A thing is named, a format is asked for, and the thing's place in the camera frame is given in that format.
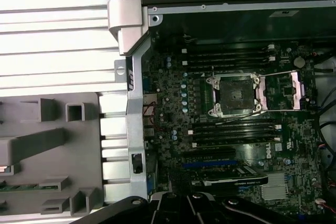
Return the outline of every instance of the white connector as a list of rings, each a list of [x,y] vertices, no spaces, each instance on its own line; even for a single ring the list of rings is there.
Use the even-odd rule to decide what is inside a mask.
[[[317,205],[320,205],[320,204],[325,204],[325,203],[327,203],[324,199],[321,199],[321,198],[317,198],[317,199],[315,199],[315,203],[317,204]]]

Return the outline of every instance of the heatsink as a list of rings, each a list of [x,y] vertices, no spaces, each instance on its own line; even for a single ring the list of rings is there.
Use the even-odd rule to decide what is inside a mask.
[[[264,200],[287,199],[288,186],[286,183],[286,174],[268,174],[268,183],[261,186],[261,196]]]

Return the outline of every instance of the black cable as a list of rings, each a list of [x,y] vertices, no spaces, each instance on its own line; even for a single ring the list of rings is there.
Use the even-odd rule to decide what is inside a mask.
[[[329,171],[335,164],[336,164],[336,153],[335,151],[330,147],[330,145],[327,143],[327,141],[325,140],[322,131],[321,131],[321,127],[320,127],[320,118],[317,117],[315,120],[315,124],[316,124],[316,131],[319,134],[321,141],[323,144],[326,145],[327,150],[331,153],[332,155],[332,161],[329,164],[329,166],[325,169],[326,171]]]
[[[330,121],[330,122],[325,122],[325,123],[322,123],[320,125],[320,129],[323,129],[324,127],[330,125],[330,124],[335,124],[336,125],[336,121]]]
[[[315,73],[333,73],[333,69],[314,68]]]
[[[323,102],[321,103],[321,107],[324,106],[324,104],[327,102],[328,98],[333,94],[333,92],[336,91],[336,87],[334,87],[332,90],[330,90],[330,92],[327,94],[327,96],[325,97],[325,99],[323,100]]]
[[[319,112],[318,112],[318,117],[326,113],[328,110],[330,110],[332,107],[336,105],[336,99],[332,100],[328,105],[323,107]]]

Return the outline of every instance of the metal bracket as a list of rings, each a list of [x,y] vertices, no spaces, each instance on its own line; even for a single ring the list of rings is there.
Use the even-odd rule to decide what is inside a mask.
[[[141,0],[110,0],[108,19],[120,55],[130,56],[149,34],[148,10],[141,6]]]

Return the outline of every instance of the capacitor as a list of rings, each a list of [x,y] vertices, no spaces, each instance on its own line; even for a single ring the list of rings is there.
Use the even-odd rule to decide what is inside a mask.
[[[292,163],[292,161],[288,158],[284,158],[283,162],[284,162],[285,165],[290,165]]]
[[[302,57],[295,58],[293,63],[297,68],[303,68],[306,65],[306,61]]]

